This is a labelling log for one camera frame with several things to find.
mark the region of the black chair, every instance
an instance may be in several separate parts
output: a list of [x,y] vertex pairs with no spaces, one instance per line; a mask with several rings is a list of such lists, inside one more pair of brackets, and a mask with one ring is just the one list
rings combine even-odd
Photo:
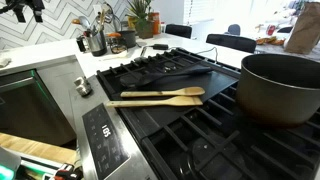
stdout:
[[279,29],[277,32],[280,32],[280,33],[290,33],[292,29],[293,29],[293,27],[285,27],[285,28]]
[[226,34],[209,34],[206,42],[248,53],[254,53],[257,46],[253,39]]
[[228,32],[232,35],[240,36],[240,26],[238,24],[232,24],[228,27]]
[[190,27],[190,26],[182,26],[182,25],[175,25],[175,24],[168,24],[166,26],[165,33],[190,39],[191,38],[191,33],[192,33],[192,27]]

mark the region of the display screen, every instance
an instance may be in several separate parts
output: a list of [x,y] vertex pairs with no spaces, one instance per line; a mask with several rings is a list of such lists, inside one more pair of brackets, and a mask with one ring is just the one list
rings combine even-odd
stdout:
[[108,177],[129,159],[103,104],[82,116],[99,179]]

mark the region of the wooden utensil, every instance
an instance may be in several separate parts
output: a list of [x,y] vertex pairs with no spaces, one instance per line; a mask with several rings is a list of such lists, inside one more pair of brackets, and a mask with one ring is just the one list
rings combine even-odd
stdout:
[[132,91],[122,92],[121,97],[146,97],[146,96],[199,96],[205,91],[201,87],[188,87],[175,91]]
[[138,106],[199,106],[202,102],[197,96],[176,96],[167,100],[157,101],[109,101],[107,107],[138,107]]
[[103,30],[103,24],[104,24],[104,19],[106,16],[106,11],[104,9],[102,9],[102,12],[100,14],[100,25],[99,25],[99,31]]
[[72,24],[80,24],[80,19],[73,19]]
[[131,86],[144,86],[147,85],[149,83],[152,83],[158,79],[164,78],[164,77],[168,77],[168,76],[194,76],[194,75],[201,75],[201,74],[205,74],[208,72],[213,71],[212,68],[210,67],[202,67],[202,68],[198,68],[198,69],[191,69],[191,70],[185,70],[183,72],[178,72],[178,73],[149,73],[149,74],[145,74],[143,75],[140,79],[137,80],[137,82],[134,82],[132,84],[132,82],[128,83],[128,82],[121,82],[122,85],[126,86],[126,87],[131,87]]

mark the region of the paper bag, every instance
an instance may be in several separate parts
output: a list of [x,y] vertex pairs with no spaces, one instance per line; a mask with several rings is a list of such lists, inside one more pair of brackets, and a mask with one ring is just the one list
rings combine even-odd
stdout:
[[309,54],[320,38],[320,3],[306,2],[295,27],[284,43],[290,53]]

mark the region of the wooden spatula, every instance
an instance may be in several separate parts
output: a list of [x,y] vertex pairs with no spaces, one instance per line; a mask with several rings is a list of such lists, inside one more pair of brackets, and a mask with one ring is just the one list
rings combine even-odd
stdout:
[[176,96],[167,100],[157,101],[109,101],[107,107],[137,107],[137,106],[198,106],[202,105],[197,96]]
[[146,96],[199,96],[205,91],[201,87],[188,87],[175,91],[132,91],[122,92],[121,97],[146,97]]

